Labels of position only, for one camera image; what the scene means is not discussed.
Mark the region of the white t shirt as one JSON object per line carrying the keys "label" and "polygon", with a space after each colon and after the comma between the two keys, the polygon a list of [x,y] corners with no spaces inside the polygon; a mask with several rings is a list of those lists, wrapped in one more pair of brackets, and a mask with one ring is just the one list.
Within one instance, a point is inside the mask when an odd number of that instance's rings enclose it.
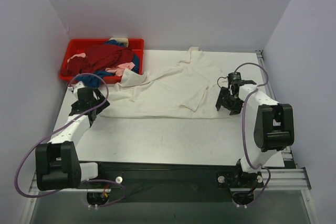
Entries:
{"label": "white t shirt", "polygon": [[109,89],[107,118],[226,119],[227,109],[217,110],[217,64],[202,51],[189,50],[174,66],[148,70],[139,75],[125,70]]}

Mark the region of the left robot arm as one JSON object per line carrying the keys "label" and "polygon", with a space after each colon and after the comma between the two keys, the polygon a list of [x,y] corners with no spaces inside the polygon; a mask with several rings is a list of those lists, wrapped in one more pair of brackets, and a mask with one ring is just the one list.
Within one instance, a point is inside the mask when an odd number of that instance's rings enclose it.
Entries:
{"label": "left robot arm", "polygon": [[66,122],[69,126],[35,149],[37,187],[41,191],[77,188],[84,181],[94,188],[106,183],[106,175],[98,170],[97,163],[79,161],[76,145],[110,103],[97,88],[79,88],[75,93],[77,100]]}

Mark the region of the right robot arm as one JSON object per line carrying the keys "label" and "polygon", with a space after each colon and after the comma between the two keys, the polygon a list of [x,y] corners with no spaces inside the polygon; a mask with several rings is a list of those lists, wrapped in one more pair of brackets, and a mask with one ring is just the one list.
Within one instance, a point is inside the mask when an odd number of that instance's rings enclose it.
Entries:
{"label": "right robot arm", "polygon": [[240,72],[231,72],[226,79],[228,84],[221,87],[215,107],[242,116],[244,156],[238,161],[241,168],[232,175],[236,185],[245,186],[251,173],[294,143],[293,108],[266,95],[254,81],[243,80]]}

